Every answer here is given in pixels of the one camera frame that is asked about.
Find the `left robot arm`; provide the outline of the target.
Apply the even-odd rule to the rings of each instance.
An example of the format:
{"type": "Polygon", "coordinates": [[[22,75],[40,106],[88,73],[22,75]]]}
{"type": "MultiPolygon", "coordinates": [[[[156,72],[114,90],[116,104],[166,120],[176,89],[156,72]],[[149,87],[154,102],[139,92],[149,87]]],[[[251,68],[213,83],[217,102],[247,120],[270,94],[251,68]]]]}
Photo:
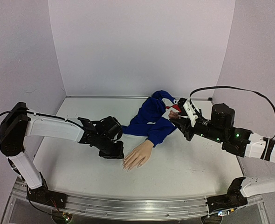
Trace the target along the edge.
{"type": "Polygon", "coordinates": [[[67,195],[48,188],[42,173],[25,150],[25,137],[70,140],[97,148],[98,155],[105,159],[124,158],[124,144],[120,140],[123,131],[118,120],[112,116],[96,121],[81,117],[68,119],[32,111],[24,102],[17,103],[1,116],[5,118],[0,123],[0,151],[12,169],[26,182],[27,200],[30,202],[62,209],[67,195]]]}

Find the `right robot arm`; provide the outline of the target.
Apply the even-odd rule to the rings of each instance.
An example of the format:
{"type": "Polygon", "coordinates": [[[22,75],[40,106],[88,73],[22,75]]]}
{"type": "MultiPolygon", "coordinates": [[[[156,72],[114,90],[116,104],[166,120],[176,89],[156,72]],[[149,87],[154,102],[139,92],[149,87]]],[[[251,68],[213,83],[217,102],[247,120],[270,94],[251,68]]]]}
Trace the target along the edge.
{"type": "MultiPolygon", "coordinates": [[[[222,150],[239,156],[275,163],[275,140],[251,130],[234,127],[234,109],[226,104],[214,104],[211,118],[188,99],[178,101],[179,118],[170,121],[183,133],[187,141],[194,135],[222,144],[222,150]]],[[[210,214],[247,205],[251,196],[275,192],[275,175],[270,177],[239,177],[232,181],[227,193],[206,199],[210,214]]]]}

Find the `pink nail polish bottle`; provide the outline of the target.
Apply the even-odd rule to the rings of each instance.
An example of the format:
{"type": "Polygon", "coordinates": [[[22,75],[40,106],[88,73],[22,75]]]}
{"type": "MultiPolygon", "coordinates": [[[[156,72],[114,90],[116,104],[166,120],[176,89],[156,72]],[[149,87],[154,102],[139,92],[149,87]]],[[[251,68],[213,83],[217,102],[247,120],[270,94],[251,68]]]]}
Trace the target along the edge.
{"type": "Polygon", "coordinates": [[[177,112],[174,112],[174,111],[170,111],[168,117],[169,117],[169,119],[180,119],[179,114],[177,112]]]}

